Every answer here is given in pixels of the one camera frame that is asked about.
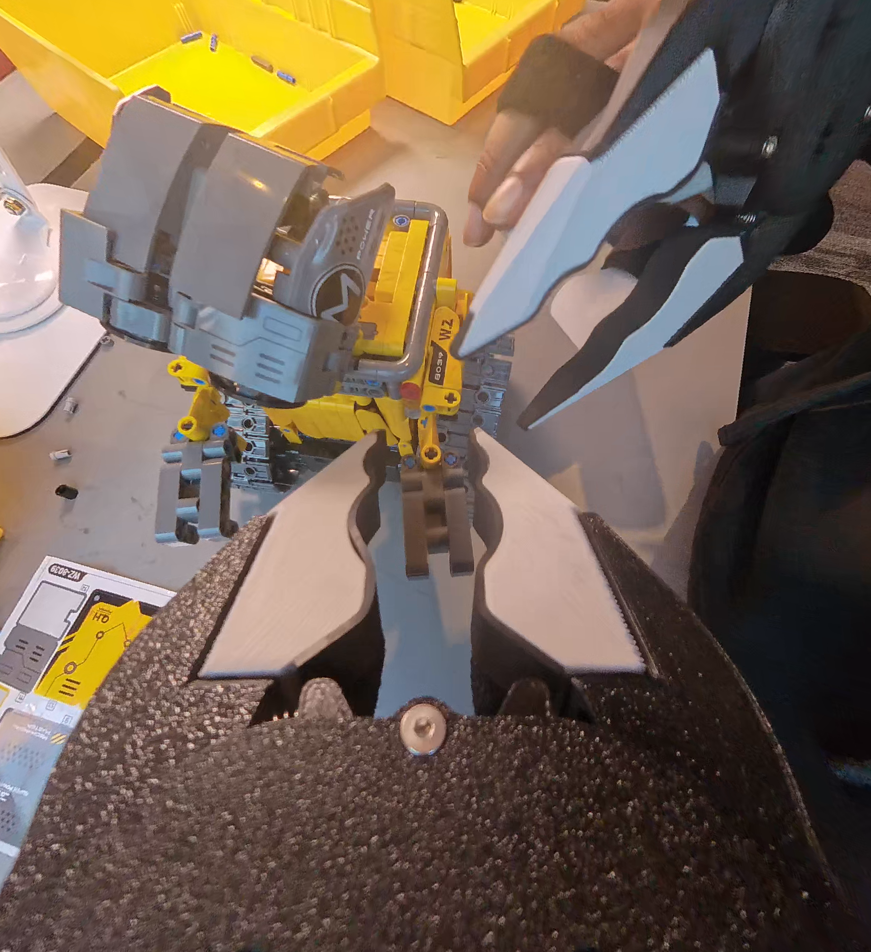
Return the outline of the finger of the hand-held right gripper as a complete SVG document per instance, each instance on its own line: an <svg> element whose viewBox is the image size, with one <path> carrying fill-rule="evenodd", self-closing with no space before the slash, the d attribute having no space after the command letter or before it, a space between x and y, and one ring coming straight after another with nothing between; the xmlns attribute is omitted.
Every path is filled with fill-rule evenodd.
<svg viewBox="0 0 871 952"><path fill-rule="evenodd" d="M638 277L604 267L568 279L551 316L577 351L517 418L532 429L662 351L743 264L732 221L684 228L660 242Z"/></svg>
<svg viewBox="0 0 871 952"><path fill-rule="evenodd" d="M704 49L605 152L554 162L481 283L454 354L465 358L531 321L632 209L712 188L703 153L720 95L715 52Z"/></svg>

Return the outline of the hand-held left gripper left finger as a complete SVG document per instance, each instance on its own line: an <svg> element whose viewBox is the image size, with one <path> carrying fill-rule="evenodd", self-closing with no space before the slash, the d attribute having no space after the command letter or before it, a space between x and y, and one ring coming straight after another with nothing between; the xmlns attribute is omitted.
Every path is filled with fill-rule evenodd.
<svg viewBox="0 0 871 952"><path fill-rule="evenodd" d="M301 672L318 657L344 677L384 657L369 543L380 527L384 437L365 436L267 514L251 558L198 662L204 680Z"/></svg>

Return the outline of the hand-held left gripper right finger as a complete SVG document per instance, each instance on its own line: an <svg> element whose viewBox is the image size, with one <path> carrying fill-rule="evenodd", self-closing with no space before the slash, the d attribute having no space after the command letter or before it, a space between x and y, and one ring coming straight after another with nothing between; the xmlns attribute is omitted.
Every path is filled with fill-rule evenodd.
<svg viewBox="0 0 871 952"><path fill-rule="evenodd" d="M646 673L582 512L484 430L473 433L473 660L493 676Z"/></svg>

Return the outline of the yellow black strip sticker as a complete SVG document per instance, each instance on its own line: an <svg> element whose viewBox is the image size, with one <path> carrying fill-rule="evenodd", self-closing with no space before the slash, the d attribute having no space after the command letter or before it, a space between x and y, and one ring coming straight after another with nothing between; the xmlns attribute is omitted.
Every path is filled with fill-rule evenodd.
<svg viewBox="0 0 871 952"><path fill-rule="evenodd" d="M425 369L427 386L458 390L463 381L463 363L453 356L455 338L462 329L460 316L447 305L438 306L432 316Z"/></svg>

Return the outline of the yellow grey toy brick robot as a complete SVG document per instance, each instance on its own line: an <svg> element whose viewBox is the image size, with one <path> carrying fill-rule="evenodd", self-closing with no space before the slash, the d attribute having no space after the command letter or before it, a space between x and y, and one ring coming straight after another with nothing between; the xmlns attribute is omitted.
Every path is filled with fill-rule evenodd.
<svg viewBox="0 0 871 952"><path fill-rule="evenodd" d="M357 363L336 391L294 409L267 409L228 395L206 369L183 356L168 373L191 392L161 454L156 541L195 544L229 538L234 487L293 489L348 448L381 432L387 479L400 483L405 570L429 574L429 557L445 552L453 576L472 574L467 476L469 435L498 434L510 382L513 337L507 335L463 363L458 390L427 386L432 316L447 305L469 318L472 292L453 278L445 212L399 202L387 225L358 315Z"/></svg>

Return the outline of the white sticker sheet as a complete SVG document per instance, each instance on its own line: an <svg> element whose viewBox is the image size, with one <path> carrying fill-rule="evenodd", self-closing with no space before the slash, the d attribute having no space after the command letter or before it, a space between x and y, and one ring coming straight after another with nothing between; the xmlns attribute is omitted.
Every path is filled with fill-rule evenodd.
<svg viewBox="0 0 871 952"><path fill-rule="evenodd" d="M46 557L0 628L0 856L16 857L90 699L173 592Z"/></svg>

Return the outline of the grey desk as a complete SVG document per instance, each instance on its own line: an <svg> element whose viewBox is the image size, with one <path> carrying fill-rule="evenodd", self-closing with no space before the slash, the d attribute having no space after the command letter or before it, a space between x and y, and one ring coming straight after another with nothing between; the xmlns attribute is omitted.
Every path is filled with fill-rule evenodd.
<svg viewBox="0 0 871 952"><path fill-rule="evenodd" d="M482 279L498 243L461 246L468 180L494 114L488 100L446 126L386 99L371 127L330 162L347 190L384 181L401 197L432 201L450 216L453 273L466 288ZM572 352L543 315L516 333L511 386L499 439L560 491L600 514L672 588L682 590L695 508L717 450L717 430L735 418L749 298L685 343L616 379L531 432L514 419ZM165 589L179 589L218 542L168 546L154 539L159 451L185 393L167 356L116 341L99 349L58 409L24 435L0 440L0 624L46 555L64 556ZM68 448L55 464L49 453ZM73 501L54 493L79 490Z"/></svg>

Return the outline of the white book stand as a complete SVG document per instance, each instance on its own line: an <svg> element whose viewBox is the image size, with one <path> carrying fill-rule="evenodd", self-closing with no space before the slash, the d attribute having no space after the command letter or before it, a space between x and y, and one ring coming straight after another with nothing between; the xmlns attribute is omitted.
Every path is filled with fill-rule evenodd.
<svg viewBox="0 0 871 952"><path fill-rule="evenodd" d="M55 406L96 350L100 324L61 302L61 213L87 193L25 184L0 146L0 439Z"/></svg>

